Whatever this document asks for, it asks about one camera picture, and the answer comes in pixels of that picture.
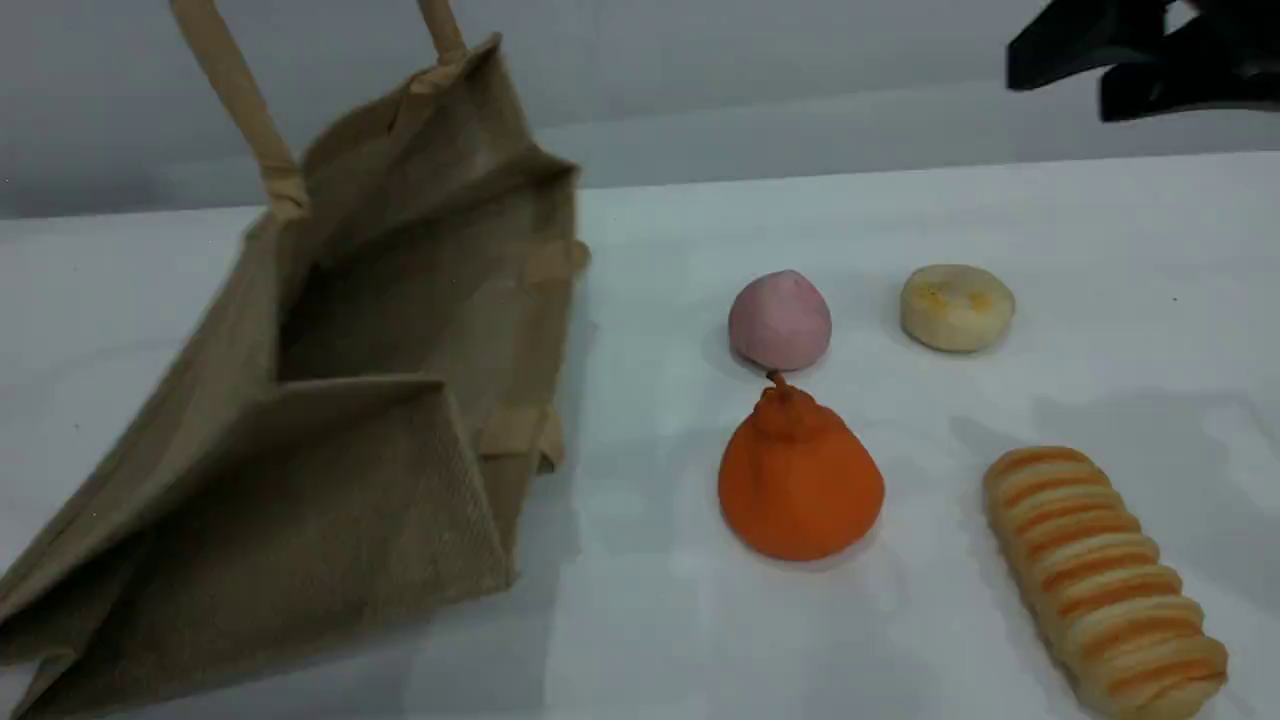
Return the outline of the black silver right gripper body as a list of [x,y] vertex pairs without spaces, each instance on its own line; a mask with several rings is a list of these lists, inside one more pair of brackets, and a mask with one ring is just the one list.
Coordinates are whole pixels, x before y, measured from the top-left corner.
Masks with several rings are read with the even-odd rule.
[[1279,1],[1166,1],[1190,9],[1190,19],[1167,37],[1187,31],[1208,33],[1228,44],[1277,46]]

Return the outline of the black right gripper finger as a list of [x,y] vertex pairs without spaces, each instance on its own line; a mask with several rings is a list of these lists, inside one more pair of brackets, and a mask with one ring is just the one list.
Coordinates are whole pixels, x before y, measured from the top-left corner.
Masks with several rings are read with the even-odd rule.
[[1100,77],[1100,119],[1125,123],[1208,110],[1276,113],[1277,53],[1134,53]]
[[1050,1],[1006,49],[1006,87],[1032,91],[1157,58],[1166,1]]

